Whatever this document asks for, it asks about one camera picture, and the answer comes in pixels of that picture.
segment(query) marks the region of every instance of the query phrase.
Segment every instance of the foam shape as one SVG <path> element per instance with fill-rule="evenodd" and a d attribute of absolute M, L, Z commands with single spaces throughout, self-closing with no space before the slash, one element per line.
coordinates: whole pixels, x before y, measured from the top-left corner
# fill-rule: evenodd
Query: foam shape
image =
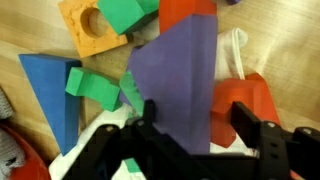
<path fill-rule="evenodd" d="M 140 167 L 133 158 L 125 159 L 124 162 L 126 163 L 128 171 L 130 173 L 141 172 Z"/>
<path fill-rule="evenodd" d="M 141 47 L 143 47 L 143 46 L 136 46 L 136 47 L 134 47 L 134 48 L 132 49 L 132 51 L 131 51 L 130 56 L 132 56 L 135 52 L 137 52 Z M 123 103 L 126 103 L 126 104 L 132 106 L 123 91 L 120 91 L 119 100 L 120 100 L 121 102 L 123 102 Z"/>
<path fill-rule="evenodd" d="M 108 24 L 103 36 L 92 32 L 89 25 L 90 14 L 98 11 L 98 0 L 64 0 L 59 8 L 70 31 L 80 57 L 91 56 L 128 43 L 125 35 L 118 36 Z"/>
<path fill-rule="evenodd" d="M 128 101 L 132 105 L 132 107 L 136 110 L 138 115 L 142 117 L 144 109 L 144 100 L 142 99 L 139 93 L 139 90 L 130 71 L 127 71 L 120 79 L 120 87 Z"/>
<path fill-rule="evenodd" d="M 79 136 L 79 140 L 77 145 L 65 156 L 59 154 L 53 162 L 49 166 L 49 172 L 52 180 L 61 180 L 67 174 L 72 164 L 75 162 L 83 148 L 86 146 L 94 132 L 98 129 L 98 127 L 105 124 L 114 124 L 119 128 L 123 128 L 128 117 L 128 113 L 131 111 L 131 107 L 123 104 L 119 109 L 114 112 L 103 111 L 93 122 L 86 127 L 85 130 Z M 125 163 L 123 162 L 123 166 L 121 169 L 127 169 L 125 167 Z"/>
<path fill-rule="evenodd" d="M 108 111 L 121 107 L 118 82 L 88 68 L 71 69 L 66 91 L 73 96 L 85 96 L 98 101 Z"/>
<path fill-rule="evenodd" d="M 230 124 L 234 101 L 244 103 L 258 118 L 280 124 L 268 86 L 259 74 L 246 76 L 246 80 L 227 79 L 214 89 L 211 109 L 211 142 L 214 144 L 228 148 L 236 139 Z"/>
<path fill-rule="evenodd" d="M 60 151 L 65 155 L 78 140 L 80 101 L 64 89 L 70 69 L 81 63 L 44 54 L 20 54 L 19 58 Z"/>
<path fill-rule="evenodd" d="M 191 14 L 216 15 L 216 4 L 211 0 L 161 0 L 159 5 L 160 33 Z"/>
<path fill-rule="evenodd" d="M 192 154 L 209 153 L 216 42 L 216 16 L 191 15 L 128 61 L 143 99 L 157 106 L 155 127 Z"/>
<path fill-rule="evenodd" d="M 97 4 L 118 34 L 128 34 L 157 17 L 159 0 L 99 0 Z"/>

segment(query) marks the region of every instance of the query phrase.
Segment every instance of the purple foam triangle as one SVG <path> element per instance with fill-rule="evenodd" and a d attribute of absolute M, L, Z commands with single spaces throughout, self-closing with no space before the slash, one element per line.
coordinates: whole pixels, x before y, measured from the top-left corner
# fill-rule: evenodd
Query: purple foam triangle
<path fill-rule="evenodd" d="M 129 58 L 155 127 L 192 154 L 209 153 L 216 43 L 216 16 L 190 15 Z"/>
<path fill-rule="evenodd" d="M 119 100 L 123 103 L 131 105 L 131 103 L 129 102 L 128 98 L 126 97 L 126 95 L 123 93 L 122 90 L 120 91 L 120 94 L 119 94 Z"/>

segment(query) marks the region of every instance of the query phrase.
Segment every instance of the red fabric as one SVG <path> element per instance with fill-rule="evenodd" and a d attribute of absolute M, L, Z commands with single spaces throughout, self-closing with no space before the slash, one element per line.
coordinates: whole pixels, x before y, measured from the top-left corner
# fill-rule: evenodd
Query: red fabric
<path fill-rule="evenodd" d="M 50 180 L 48 168 L 35 150 L 21 136 L 7 126 L 0 125 L 0 128 L 16 140 L 26 157 L 26 164 L 21 168 L 13 169 L 10 180 Z"/>

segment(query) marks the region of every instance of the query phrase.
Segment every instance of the yellow foam block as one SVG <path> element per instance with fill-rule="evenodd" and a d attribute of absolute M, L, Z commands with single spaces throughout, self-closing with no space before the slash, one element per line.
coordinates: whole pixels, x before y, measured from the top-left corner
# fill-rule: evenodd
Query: yellow foam block
<path fill-rule="evenodd" d="M 97 1 L 65 0 L 59 3 L 61 14 L 82 58 L 128 43 L 126 35 L 117 35 L 109 24 L 107 24 L 106 32 L 102 36 L 92 32 L 89 16 L 98 9 Z"/>

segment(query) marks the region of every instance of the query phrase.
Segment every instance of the green foam block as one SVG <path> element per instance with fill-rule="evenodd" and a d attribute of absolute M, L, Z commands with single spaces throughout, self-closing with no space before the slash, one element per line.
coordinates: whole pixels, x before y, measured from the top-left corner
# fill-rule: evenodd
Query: green foam block
<path fill-rule="evenodd" d="M 100 102 L 104 110 L 115 111 L 122 103 L 118 96 L 118 82 L 101 73 L 88 68 L 72 68 L 66 87 L 66 92 L 73 96 L 85 96 Z"/>
<path fill-rule="evenodd" d="M 137 31 L 156 18 L 159 0 L 99 0 L 97 5 L 120 35 Z"/>
<path fill-rule="evenodd" d="M 126 163 L 128 171 L 130 173 L 141 172 L 140 167 L 138 166 L 138 164 L 136 163 L 136 161 L 133 158 L 126 159 L 126 160 L 124 160 L 124 162 Z"/>
<path fill-rule="evenodd" d="M 132 112 L 129 112 L 129 114 L 128 114 L 128 119 L 134 118 L 134 117 L 135 117 L 134 114 L 133 114 Z"/>
<path fill-rule="evenodd" d="M 120 88 L 125 94 L 126 98 L 136 110 L 139 116 L 143 116 L 144 101 L 139 93 L 138 87 L 133 79 L 130 71 L 127 71 L 120 80 Z"/>

